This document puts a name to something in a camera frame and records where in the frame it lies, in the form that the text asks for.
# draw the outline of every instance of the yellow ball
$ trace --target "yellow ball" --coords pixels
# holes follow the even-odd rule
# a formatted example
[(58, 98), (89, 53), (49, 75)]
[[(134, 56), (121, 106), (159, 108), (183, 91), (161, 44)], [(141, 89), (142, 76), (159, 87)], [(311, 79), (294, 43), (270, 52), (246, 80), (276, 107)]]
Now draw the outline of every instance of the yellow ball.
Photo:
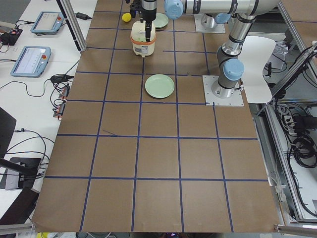
[(129, 21), (131, 21), (131, 19), (132, 19), (132, 17), (131, 17), (131, 14), (129, 14), (129, 13), (125, 13), (122, 15), (122, 20), (124, 22), (129, 22)]

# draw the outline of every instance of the mounting plate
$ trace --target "mounting plate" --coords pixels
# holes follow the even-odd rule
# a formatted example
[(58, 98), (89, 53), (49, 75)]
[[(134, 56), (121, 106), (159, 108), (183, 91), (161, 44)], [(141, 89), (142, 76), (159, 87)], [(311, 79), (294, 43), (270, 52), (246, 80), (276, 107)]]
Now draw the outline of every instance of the mounting plate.
[(218, 34), (225, 34), (226, 30), (224, 28), (224, 24), (219, 24), (215, 28), (206, 28), (202, 25), (201, 21), (204, 14), (196, 14), (195, 15), (195, 26), (196, 32), (201, 33), (218, 33)]
[(211, 87), (214, 82), (218, 80), (219, 76), (216, 75), (203, 75), (204, 82), (204, 91), (205, 91), (205, 100), (207, 106), (227, 106), (227, 107), (243, 107), (243, 99), (241, 91), (234, 91), (232, 96), (227, 99), (222, 99), (213, 94)]

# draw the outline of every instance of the blue-framed device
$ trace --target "blue-framed device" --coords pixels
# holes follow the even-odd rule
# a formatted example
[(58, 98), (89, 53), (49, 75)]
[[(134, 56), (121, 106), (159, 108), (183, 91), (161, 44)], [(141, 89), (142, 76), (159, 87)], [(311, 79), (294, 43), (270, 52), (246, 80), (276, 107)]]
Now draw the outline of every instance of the blue-framed device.
[(41, 11), (31, 28), (34, 34), (55, 34), (61, 27), (64, 17), (61, 12)]
[(50, 47), (25, 46), (10, 74), (13, 77), (37, 78), (44, 72), (50, 56)]

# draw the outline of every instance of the device screen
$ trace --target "device screen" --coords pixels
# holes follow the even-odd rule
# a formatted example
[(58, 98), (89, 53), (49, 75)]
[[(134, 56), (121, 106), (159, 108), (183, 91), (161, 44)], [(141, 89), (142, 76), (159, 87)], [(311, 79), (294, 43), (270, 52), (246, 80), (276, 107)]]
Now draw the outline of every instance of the device screen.
[(34, 30), (52, 30), (58, 16), (58, 13), (44, 12)]
[(45, 50), (45, 48), (26, 48), (14, 72), (34, 73)]

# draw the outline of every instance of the white mounting plate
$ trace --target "white mounting plate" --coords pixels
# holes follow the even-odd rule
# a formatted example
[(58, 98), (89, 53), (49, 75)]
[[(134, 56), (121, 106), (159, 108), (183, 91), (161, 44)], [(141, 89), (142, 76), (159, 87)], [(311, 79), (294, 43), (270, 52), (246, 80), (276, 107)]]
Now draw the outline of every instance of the white mounting plate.
[(195, 14), (195, 26), (196, 26), (196, 32), (202, 32), (202, 33), (218, 33), (218, 34), (225, 34), (226, 30), (224, 28), (224, 24), (219, 24), (215, 28), (206, 28), (202, 25), (201, 21), (203, 18), (202, 14)]
[(232, 96), (227, 99), (222, 99), (217, 97), (212, 93), (211, 87), (215, 81), (217, 81), (219, 76), (216, 75), (203, 75), (204, 82), (204, 91), (205, 91), (205, 100), (207, 106), (227, 106), (227, 107), (243, 107), (243, 99), (241, 95), (241, 91), (234, 91)]

